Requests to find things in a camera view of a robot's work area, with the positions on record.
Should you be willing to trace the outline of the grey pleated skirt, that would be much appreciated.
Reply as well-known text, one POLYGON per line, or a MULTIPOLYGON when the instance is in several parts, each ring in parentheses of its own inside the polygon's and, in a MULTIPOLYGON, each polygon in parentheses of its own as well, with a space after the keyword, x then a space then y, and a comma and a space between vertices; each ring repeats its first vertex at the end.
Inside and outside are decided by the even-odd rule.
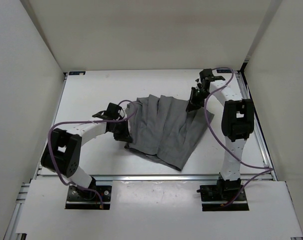
POLYGON ((201 141, 214 114, 186 112, 188 101, 172 96, 138 97, 126 106, 132 142, 125 148, 151 162, 181 171, 201 141))

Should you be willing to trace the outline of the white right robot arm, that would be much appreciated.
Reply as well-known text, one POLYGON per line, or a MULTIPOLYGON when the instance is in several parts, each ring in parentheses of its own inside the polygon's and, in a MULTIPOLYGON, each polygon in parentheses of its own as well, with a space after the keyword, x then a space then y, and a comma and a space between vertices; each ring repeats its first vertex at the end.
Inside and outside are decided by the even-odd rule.
POLYGON ((225 154, 220 176, 224 181, 237 181, 243 149, 254 130, 254 104, 234 93, 224 80, 192 87, 189 100, 149 95, 129 102, 125 108, 129 128, 126 148, 182 171, 205 131, 212 129, 214 114, 205 108, 211 96, 223 106, 221 131, 225 154))

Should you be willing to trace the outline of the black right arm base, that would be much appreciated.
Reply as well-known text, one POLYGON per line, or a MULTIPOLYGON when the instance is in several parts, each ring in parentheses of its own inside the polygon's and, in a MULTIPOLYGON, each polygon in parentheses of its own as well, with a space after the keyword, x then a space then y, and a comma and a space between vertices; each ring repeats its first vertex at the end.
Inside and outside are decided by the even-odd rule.
POLYGON ((230 181, 220 177, 216 184, 200 185, 196 192, 200 194, 203 212, 250 210, 240 178, 230 181))

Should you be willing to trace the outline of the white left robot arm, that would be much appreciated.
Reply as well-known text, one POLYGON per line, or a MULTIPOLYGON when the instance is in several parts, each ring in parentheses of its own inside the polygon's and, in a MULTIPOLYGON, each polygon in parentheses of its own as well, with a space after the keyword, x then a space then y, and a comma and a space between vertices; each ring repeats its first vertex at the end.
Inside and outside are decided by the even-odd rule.
POLYGON ((116 141, 132 143, 127 120, 80 121, 70 129, 60 129, 59 124, 50 129, 47 145, 41 157, 41 165, 57 173, 63 184, 73 184, 85 200, 96 196, 93 177, 80 166, 81 148, 89 141, 106 133, 113 133, 116 141))

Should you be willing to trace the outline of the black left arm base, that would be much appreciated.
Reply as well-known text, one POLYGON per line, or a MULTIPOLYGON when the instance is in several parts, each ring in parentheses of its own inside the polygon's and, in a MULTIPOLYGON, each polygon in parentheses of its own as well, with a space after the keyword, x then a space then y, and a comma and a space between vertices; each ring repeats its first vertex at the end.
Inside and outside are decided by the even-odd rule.
POLYGON ((69 186, 65 209, 66 210, 109 210, 111 207, 112 186, 96 185, 100 197, 88 190, 80 190, 76 186, 69 186))

